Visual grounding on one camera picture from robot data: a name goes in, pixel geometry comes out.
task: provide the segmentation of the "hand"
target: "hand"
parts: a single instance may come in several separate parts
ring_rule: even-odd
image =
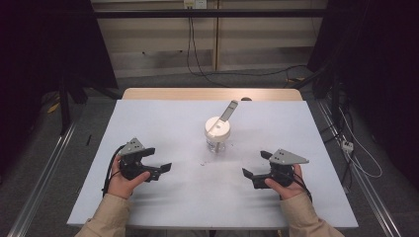
[[[119,162],[121,158],[122,156],[117,155],[112,164],[111,174],[113,176],[109,183],[108,194],[128,199],[132,195],[133,189],[150,177],[150,172],[146,171],[132,180],[127,180],[120,171]]]
[[[294,178],[302,183],[301,167],[298,164],[294,164],[293,171],[295,173]],[[265,184],[269,188],[276,191],[282,197],[282,199],[293,198],[304,192],[304,189],[296,182],[293,182],[288,187],[283,187],[282,185],[275,182],[273,179],[266,179]]]

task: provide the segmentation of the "forearm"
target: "forearm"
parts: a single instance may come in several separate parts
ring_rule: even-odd
[[[338,230],[320,219],[306,193],[281,200],[281,208],[290,225],[290,236],[343,236]]]
[[[76,237],[125,236],[129,208],[128,200],[105,195],[94,216],[86,221]]]

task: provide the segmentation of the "cable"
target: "cable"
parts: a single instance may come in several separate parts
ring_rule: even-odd
[[[194,44],[195,60],[197,61],[198,68],[200,69],[201,74],[197,74],[197,73],[193,72],[193,71],[191,70],[190,65],[189,65],[189,53],[190,53],[190,50],[191,50],[191,39],[192,39],[193,44]],[[192,19],[192,18],[189,18],[189,42],[188,42],[188,55],[187,55],[187,63],[188,63],[188,69],[189,69],[189,71],[190,71],[193,75],[196,75],[196,76],[203,76],[203,77],[204,77],[204,78],[205,78],[208,82],[211,82],[212,84],[215,84],[215,85],[217,85],[217,86],[221,86],[221,87],[226,87],[226,88],[229,88],[229,86],[226,86],[226,85],[224,85],[224,84],[217,83],[217,82],[214,82],[214,81],[210,80],[210,79],[207,77],[207,75],[203,72],[203,70],[201,69],[201,65],[200,65],[200,62],[198,61],[198,56],[197,56],[197,46],[195,45],[195,30],[194,30],[194,21],[193,21],[193,19]]]
[[[111,178],[113,178],[115,174],[120,172],[120,171],[117,171],[115,174],[113,174],[111,176],[111,178],[109,178],[109,175],[111,174],[111,170],[112,170],[112,164],[114,164],[115,157],[117,156],[118,152],[120,152],[120,150],[122,150],[124,147],[125,147],[125,145],[120,146],[115,151],[114,155],[111,158],[111,162],[109,163],[109,167],[108,167],[108,172],[106,173],[105,184],[104,184],[104,187],[102,188],[102,193],[103,193],[102,197],[104,197],[105,194],[108,192],[109,183],[111,182]]]
[[[323,132],[327,131],[328,129],[332,128],[334,125],[335,125],[335,123],[334,123],[334,122],[332,122],[332,124],[330,124],[329,126],[324,127],[323,129],[319,130],[319,131],[318,131],[318,133],[320,133],[320,134],[321,134],[321,133],[323,133]]]
[[[191,41],[192,41],[192,44],[194,46],[195,60],[197,61],[200,73],[192,71],[191,65],[189,63],[189,57],[190,57],[190,51],[191,51]],[[208,76],[212,76],[212,75],[239,75],[239,76],[256,76],[256,77],[258,77],[258,76],[270,76],[270,75],[275,75],[275,74],[280,74],[280,73],[286,72],[287,73],[287,84],[284,86],[284,88],[286,88],[286,86],[288,85],[289,80],[291,80],[289,78],[288,71],[290,69],[297,68],[297,67],[305,67],[305,68],[307,67],[306,65],[300,64],[300,65],[290,66],[286,69],[282,69],[282,70],[279,70],[279,71],[268,72],[268,73],[260,73],[260,74],[257,74],[257,73],[240,73],[240,72],[209,72],[209,73],[205,73],[202,70],[200,62],[198,60],[197,47],[196,47],[196,43],[195,43],[194,20],[192,18],[189,18],[189,42],[188,42],[188,51],[187,51],[187,65],[188,65],[188,70],[190,71],[191,74],[196,75],[196,76],[203,76],[203,77],[206,78],[207,81],[209,81],[209,82],[211,82],[215,85],[222,86],[222,87],[227,87],[227,88],[229,88],[229,86],[223,85],[221,83],[214,82],[214,81],[210,80],[208,78]]]
[[[352,143],[354,143],[354,136],[352,133],[355,133],[354,131],[354,119],[352,118],[352,115],[349,111],[346,112],[346,114],[349,116],[349,119],[351,120],[351,126],[349,126],[349,130],[351,131],[351,138],[349,139]]]
[[[324,143],[324,144],[326,144],[326,143],[328,143],[329,141],[332,141],[332,140],[334,140],[334,139],[336,139],[336,138],[340,138],[340,136],[342,135],[342,133],[343,133],[343,131],[344,131],[344,128],[345,128],[345,126],[344,126],[343,124],[341,124],[341,125],[339,126],[339,129],[337,129],[336,134],[335,134],[334,136],[330,137],[329,139],[324,140],[324,141],[323,141],[323,143]]]
[[[305,192],[307,193],[308,198],[310,198],[311,202],[313,202],[313,199],[312,199],[312,196],[311,196],[311,192],[308,190],[308,188],[307,188],[307,186],[305,185],[305,182],[304,182],[304,180],[302,179],[302,177],[301,177],[301,176],[299,176],[298,174],[294,173],[294,175],[295,175],[295,176],[299,177],[299,179],[301,180],[301,182],[300,182],[300,181],[298,181],[296,178],[294,178],[294,177],[290,177],[290,176],[288,176],[287,174],[284,174],[284,173],[282,173],[282,172],[279,172],[279,173],[277,173],[277,174],[281,174],[281,175],[282,175],[282,176],[284,176],[285,178],[289,179],[290,181],[295,182],[295,183],[296,183],[296,184],[298,184],[300,187],[302,187],[302,188],[305,190]]]
[[[348,125],[348,121],[346,120],[342,110],[339,108],[340,113],[343,116],[343,119],[345,121],[345,124],[349,127]],[[360,169],[364,174],[366,174],[367,176],[370,176],[372,178],[379,178],[382,176],[382,168],[379,165],[379,163],[377,162],[377,160],[374,158],[374,156],[361,144],[361,142],[357,139],[357,137],[355,136],[355,134],[352,132],[351,129],[349,129],[349,132],[351,133],[351,135],[353,136],[354,140],[367,152],[367,154],[373,159],[373,161],[376,163],[376,165],[379,168],[379,175],[372,175],[370,173],[368,173],[367,171],[365,171],[360,165],[358,165],[353,158],[351,157],[351,155],[348,153],[348,151],[346,151],[346,153],[348,154],[348,158],[353,162],[354,166],[357,167],[358,169]]]
[[[345,157],[345,153],[344,153],[344,151],[343,151],[343,149],[341,149],[341,152],[342,152],[342,155],[343,155],[343,157]],[[341,185],[343,186],[343,183],[344,183],[344,181],[345,181],[345,178],[346,178],[346,174],[348,174],[348,171],[349,171],[349,186],[348,186],[348,190],[350,190],[351,188],[352,188],[352,172],[351,172],[351,164],[353,163],[352,162],[352,160],[353,160],[353,156],[354,156],[354,154],[355,154],[355,150],[353,150],[352,151],[352,153],[351,153],[351,158],[352,159],[350,159],[349,161],[347,161],[346,159],[345,159],[345,161],[346,161],[346,168],[345,168],[345,173],[343,174],[343,176],[342,176],[342,179],[341,179]]]

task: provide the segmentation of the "gray floor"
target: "gray floor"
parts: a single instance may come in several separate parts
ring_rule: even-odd
[[[276,69],[248,70],[246,73],[272,71],[276,71]],[[308,73],[300,68],[290,70],[289,76],[303,77]],[[222,74],[209,76],[209,79],[230,87],[240,88],[282,88],[287,82],[286,73],[260,77]],[[126,78],[119,79],[119,84],[121,88],[115,90],[119,93],[128,87],[218,87],[203,77],[191,74]],[[31,219],[29,228],[24,231],[26,236],[73,236],[78,231],[76,227],[67,226],[66,220],[77,199],[77,192],[83,185],[115,106],[115,101],[95,91],[87,89],[87,93],[89,101],[86,105],[71,104],[73,118],[76,119],[80,113],[80,119],[57,169],[48,183],[41,203],[36,206],[37,212]],[[327,105],[328,101],[326,99],[314,100],[309,86],[301,89],[301,94],[310,107],[318,129],[322,130],[328,127],[319,108],[319,102]],[[20,159],[3,177],[3,185],[0,187],[0,236],[6,236],[9,233],[57,143],[60,133],[60,113],[58,109],[52,114],[47,114],[46,110],[49,105],[50,103],[42,108],[37,125],[26,148],[22,151]],[[383,170],[382,177],[369,180],[393,217],[401,236],[417,236],[419,234],[419,225],[417,224],[419,223],[418,191],[394,169],[382,147],[374,143],[371,133],[357,114],[355,107],[352,108],[351,113],[355,122],[357,138],[377,158]],[[321,135],[326,140],[333,134],[329,129],[326,129]],[[337,174],[342,177],[346,162],[337,142],[330,141],[325,146]],[[376,174],[377,166],[372,163],[368,154],[357,149],[357,146],[356,144],[356,154],[363,168]],[[102,177],[98,178],[99,182],[102,182],[103,179]],[[349,186],[349,179],[346,180],[345,186]],[[372,209],[355,177],[347,197],[360,227],[343,230],[343,233],[346,236],[386,236],[377,220],[377,214]],[[129,230],[127,235],[141,236],[144,232],[146,231]]]

